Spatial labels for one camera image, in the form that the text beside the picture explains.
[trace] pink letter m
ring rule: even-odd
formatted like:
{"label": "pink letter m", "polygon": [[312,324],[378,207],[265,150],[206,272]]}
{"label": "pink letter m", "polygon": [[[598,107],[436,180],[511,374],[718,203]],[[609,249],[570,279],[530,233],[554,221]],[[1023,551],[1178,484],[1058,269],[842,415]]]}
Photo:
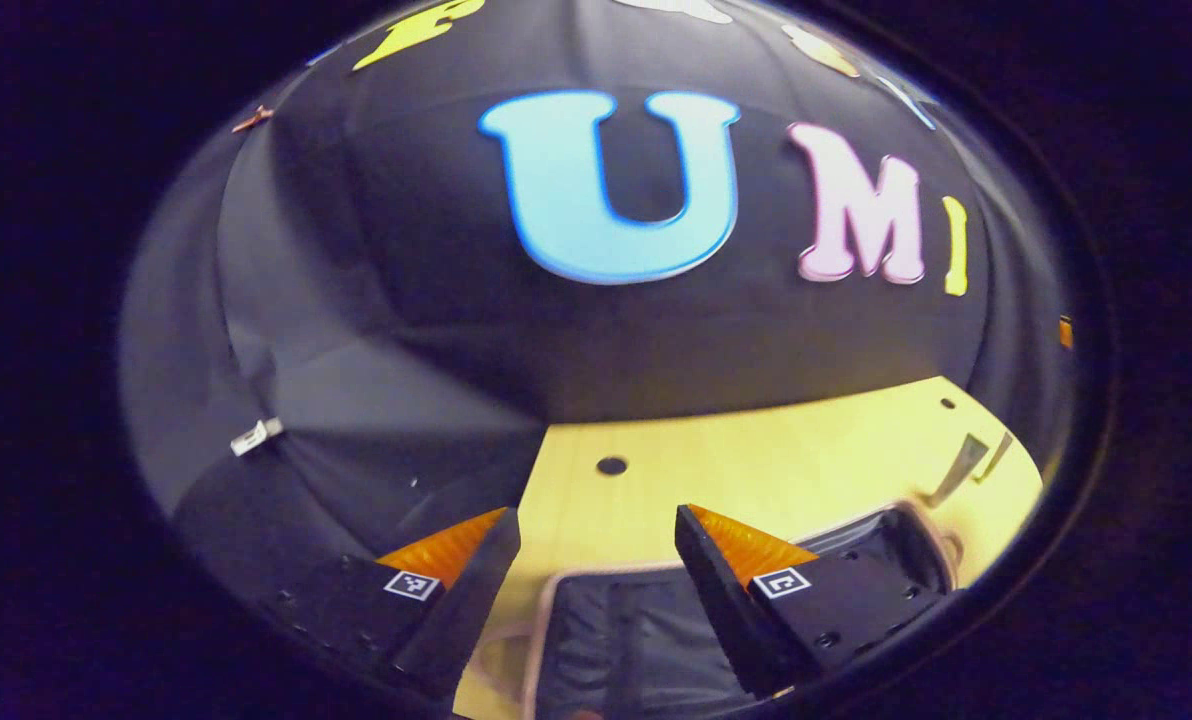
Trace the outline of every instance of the pink letter m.
{"label": "pink letter m", "polygon": [[902,160],[881,160],[875,186],[846,138],[826,128],[796,123],[788,128],[814,169],[817,237],[801,254],[800,273],[807,281],[833,283],[853,272],[855,256],[846,248],[846,219],[862,274],[881,268],[889,283],[912,284],[925,277],[920,249],[920,176]]}

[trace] light wood surface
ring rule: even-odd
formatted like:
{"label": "light wood surface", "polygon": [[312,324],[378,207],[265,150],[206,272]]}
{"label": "light wood surface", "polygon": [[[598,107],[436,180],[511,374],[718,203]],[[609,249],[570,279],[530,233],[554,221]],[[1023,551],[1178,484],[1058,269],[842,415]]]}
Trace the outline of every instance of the light wood surface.
{"label": "light wood surface", "polygon": [[[673,523],[682,503],[775,536],[808,536],[932,494],[967,433],[991,448],[975,468],[982,474],[1005,432],[944,378],[766,410],[551,427],[520,501],[520,553],[485,633],[532,621],[544,585],[561,571],[679,561]],[[601,474],[602,457],[622,457],[628,468]],[[1035,461],[1014,442],[983,482],[967,480],[926,513],[963,548],[956,567],[961,586],[974,583],[1012,541],[1039,489]],[[524,652],[483,652],[483,666],[499,683],[519,682],[523,665]],[[462,676],[454,712],[473,720],[523,715],[517,702],[473,671]]]}

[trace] letter u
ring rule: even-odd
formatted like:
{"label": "letter u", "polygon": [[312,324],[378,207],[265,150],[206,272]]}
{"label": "letter u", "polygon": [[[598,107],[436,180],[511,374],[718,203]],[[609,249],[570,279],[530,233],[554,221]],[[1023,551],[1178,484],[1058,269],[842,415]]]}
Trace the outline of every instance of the letter u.
{"label": "letter u", "polygon": [[513,218],[529,256],[590,284],[651,283],[687,272],[720,250],[738,217],[730,124],[738,106],[696,92],[659,92],[646,110],[672,123],[684,206],[641,223],[616,215],[601,165],[601,120],[617,103],[595,91],[515,97],[482,116],[503,142]]}

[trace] orange soft finger pad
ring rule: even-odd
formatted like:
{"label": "orange soft finger pad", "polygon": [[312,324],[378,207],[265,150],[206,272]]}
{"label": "orange soft finger pad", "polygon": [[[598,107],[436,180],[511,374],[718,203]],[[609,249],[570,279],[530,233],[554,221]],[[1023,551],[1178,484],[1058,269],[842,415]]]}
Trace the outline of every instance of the orange soft finger pad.
{"label": "orange soft finger pad", "polygon": [[734,577],[743,588],[757,575],[772,573],[775,570],[800,565],[802,561],[819,559],[819,555],[757,530],[751,525],[713,513],[704,507],[689,505],[689,511],[702,525],[713,542],[720,550],[720,555],[730,564]]}
{"label": "orange soft finger pad", "polygon": [[486,533],[499,521],[504,511],[505,507],[499,507],[497,510],[477,515],[476,519],[452,525],[421,541],[389,552],[375,561],[398,570],[408,570],[410,573],[437,578],[446,589],[452,588],[462,573],[462,569],[467,566],[467,560],[472,559],[476,548],[482,546]]}

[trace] black background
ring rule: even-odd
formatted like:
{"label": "black background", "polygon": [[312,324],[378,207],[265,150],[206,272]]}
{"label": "black background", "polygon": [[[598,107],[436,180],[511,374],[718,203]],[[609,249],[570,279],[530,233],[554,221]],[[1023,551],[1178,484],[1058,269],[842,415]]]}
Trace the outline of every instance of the black background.
{"label": "black background", "polygon": [[[1011,606],[855,709],[1192,716],[1192,4],[851,6],[1053,163],[1104,249],[1123,350],[1080,525]],[[0,719],[385,716],[172,550],[122,446],[112,352],[122,268],[176,166],[378,10],[0,1]]]}

